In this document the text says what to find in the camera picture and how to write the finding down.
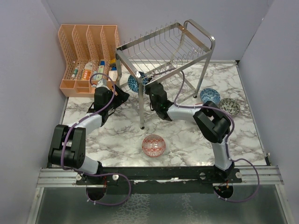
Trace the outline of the blue triangle pattern bowl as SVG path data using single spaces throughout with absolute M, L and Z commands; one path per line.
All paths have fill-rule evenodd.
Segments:
M 145 86 L 149 82 L 149 80 L 143 72 L 140 72 L 140 75 L 142 78 L 142 84 L 143 84 L 143 86 Z M 136 92 L 136 93 L 139 92 L 138 82 L 134 79 L 134 77 L 132 75 L 130 75 L 128 77 L 128 86 L 129 86 L 130 90 L 132 90 L 133 92 Z

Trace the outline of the red diamond pattern bowl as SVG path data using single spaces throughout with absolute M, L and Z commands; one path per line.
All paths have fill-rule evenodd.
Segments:
M 161 136 L 151 134 L 143 139 L 142 150 L 149 157 L 158 157 L 166 150 L 166 143 Z

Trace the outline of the stainless steel dish rack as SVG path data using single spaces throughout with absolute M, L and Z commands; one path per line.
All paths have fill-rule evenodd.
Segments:
M 188 19 L 183 24 L 175 22 L 152 30 L 116 48 L 118 74 L 122 74 L 121 68 L 124 66 L 139 87 L 136 110 L 141 129 L 145 126 L 143 80 L 148 78 L 149 82 L 169 82 L 182 77 L 181 72 L 187 68 L 204 62 L 197 86 L 185 81 L 191 96 L 196 98 L 215 44 L 215 38 L 210 32 Z

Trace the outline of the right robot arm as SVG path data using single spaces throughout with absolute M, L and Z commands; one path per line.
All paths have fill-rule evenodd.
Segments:
M 177 105 L 167 98 L 163 85 L 157 82 L 145 86 L 145 94 L 149 95 L 152 110 L 159 118 L 196 123 L 202 135 L 212 144 L 215 179 L 219 182 L 226 182 L 231 178 L 231 171 L 235 166 L 229 158 L 228 149 L 228 136 L 232 121 L 226 112 L 220 110 L 212 101 L 195 106 Z

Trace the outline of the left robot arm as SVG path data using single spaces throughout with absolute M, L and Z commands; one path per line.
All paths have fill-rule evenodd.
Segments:
M 48 163 L 59 165 L 64 169 L 75 169 L 87 173 L 87 179 L 98 184 L 103 180 L 102 164 L 85 155 L 86 137 L 94 130 L 102 127 L 111 110 L 116 110 L 125 103 L 129 94 L 118 86 L 113 90 L 107 87 L 97 87 L 94 102 L 85 117 L 72 125 L 57 125 L 54 129 Z

